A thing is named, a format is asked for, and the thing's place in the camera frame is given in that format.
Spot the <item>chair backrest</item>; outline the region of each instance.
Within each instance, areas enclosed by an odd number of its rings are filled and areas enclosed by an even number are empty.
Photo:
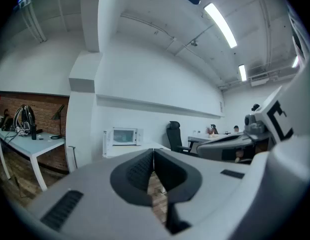
[[[171,151],[180,151],[179,148],[177,148],[177,146],[182,145],[180,126],[179,122],[170,121],[169,127],[166,129]]]

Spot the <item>office chair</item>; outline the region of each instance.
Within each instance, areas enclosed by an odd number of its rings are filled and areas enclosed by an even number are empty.
[[[198,141],[189,140],[190,142],[189,147],[182,146],[180,123],[176,121],[169,121],[169,122],[170,124],[169,127],[166,129],[166,133],[170,144],[170,150],[185,155],[190,155],[193,157],[198,157],[196,153],[191,153],[193,144],[198,143]]]

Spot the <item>ceiling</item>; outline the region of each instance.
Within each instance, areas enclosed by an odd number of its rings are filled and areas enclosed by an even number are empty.
[[[81,0],[32,0],[45,35],[83,31]],[[205,12],[214,3],[229,25],[237,46],[230,48],[221,30]],[[283,0],[128,0],[118,32],[151,42],[201,71],[221,90],[242,84],[238,66],[247,76],[273,81],[294,76],[295,59],[291,24]],[[32,40],[20,10],[7,22],[1,35],[3,51]]]
[[[230,48],[205,12],[209,3],[225,18],[236,47]],[[222,90],[241,84],[241,64],[248,77],[271,72],[268,77],[279,80],[297,71],[291,68],[296,54],[283,0],[201,0],[199,5],[188,0],[129,0],[118,31],[167,49]],[[197,46],[190,44],[194,40]]]

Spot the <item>microwave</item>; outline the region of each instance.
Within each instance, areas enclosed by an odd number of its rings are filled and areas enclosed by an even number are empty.
[[[141,146],[143,143],[143,129],[112,128],[103,132],[103,155],[107,156],[113,146]]]

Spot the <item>floor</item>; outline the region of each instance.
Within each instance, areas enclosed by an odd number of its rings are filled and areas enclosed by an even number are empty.
[[[32,199],[42,192],[31,162],[9,150],[4,153],[4,158],[11,179],[7,179],[0,159],[0,185],[8,199],[17,201],[26,207]],[[48,188],[65,177],[63,174],[41,167],[40,171]],[[153,173],[149,180],[147,193],[152,196],[154,214],[164,224],[167,214],[167,195],[161,193],[161,189],[162,184],[157,175]]]

